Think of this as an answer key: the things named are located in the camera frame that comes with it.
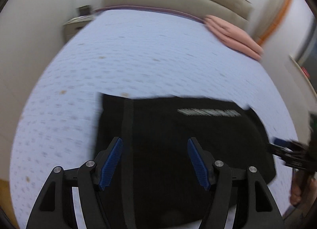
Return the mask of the person's right hand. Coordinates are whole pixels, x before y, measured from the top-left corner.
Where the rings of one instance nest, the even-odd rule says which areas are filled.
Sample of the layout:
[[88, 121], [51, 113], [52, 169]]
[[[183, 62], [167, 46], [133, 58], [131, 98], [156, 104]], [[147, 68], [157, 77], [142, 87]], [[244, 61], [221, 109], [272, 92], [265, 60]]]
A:
[[293, 170], [290, 190], [290, 204], [293, 206], [296, 206], [301, 202], [303, 196], [303, 190], [301, 189], [301, 185], [303, 183], [304, 176], [304, 171], [296, 171], [295, 169]]

